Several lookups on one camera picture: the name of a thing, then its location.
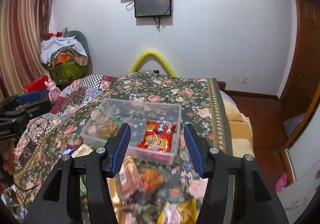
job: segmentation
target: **wooden door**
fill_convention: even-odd
[[[297,42],[287,83],[280,98],[287,118],[306,113],[320,81],[320,7],[296,0]]]

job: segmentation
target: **bed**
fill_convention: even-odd
[[[65,146],[81,146],[83,141],[79,134],[82,127],[106,97],[181,104],[182,125],[192,123],[197,133],[212,146],[229,155],[242,157],[245,153],[253,153],[250,122],[237,110],[232,100],[220,94],[216,79],[180,79],[140,72],[119,78],[90,75],[73,82],[62,95],[67,97],[61,97],[55,113],[50,112],[30,121],[15,150],[16,184],[23,189],[38,185],[30,192],[15,187],[5,191],[7,205],[20,219],[25,214],[21,208],[27,209],[33,201]],[[199,179],[194,172],[182,128],[175,163],[163,166],[139,162],[138,168],[146,165],[161,172],[167,181],[157,193],[157,203],[127,208],[130,217],[126,219],[126,224],[155,223],[167,201],[178,203],[195,198],[200,208],[206,181]],[[82,202],[84,223],[89,223],[86,200]],[[231,211],[227,210],[226,214],[231,217]]]

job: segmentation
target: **small black monitor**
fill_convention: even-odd
[[[134,0],[134,16],[171,16],[171,0]]]

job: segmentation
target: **floral pattern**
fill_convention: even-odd
[[[58,155],[70,137],[76,140],[77,145],[81,144],[79,134],[82,127],[91,116],[99,116],[96,108],[106,97],[137,102],[175,103],[182,106],[179,149],[174,164],[136,161],[139,170],[151,166],[164,177],[165,182],[156,193],[155,201],[149,202],[148,205],[125,205],[124,208],[136,217],[138,223],[146,224],[157,221],[166,202],[179,203],[194,197],[200,206],[207,182],[199,179],[192,167],[183,136],[183,127],[187,123],[192,123],[198,135],[206,138],[212,146],[218,146],[227,153],[232,150],[228,121],[215,79],[179,79],[139,72],[114,79],[109,89],[80,108],[71,118],[61,122],[39,141],[24,167],[15,174],[15,182],[22,188],[30,186],[30,183],[40,186],[57,162]],[[96,130],[88,129],[89,131],[94,133]],[[28,204],[34,199],[37,191],[38,189],[33,190],[27,198],[27,193],[17,191],[17,196],[20,202],[26,200]]]

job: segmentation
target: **red snack bag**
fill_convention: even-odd
[[[177,124],[163,124],[147,120],[143,141],[137,146],[155,151],[170,152],[172,135]]]

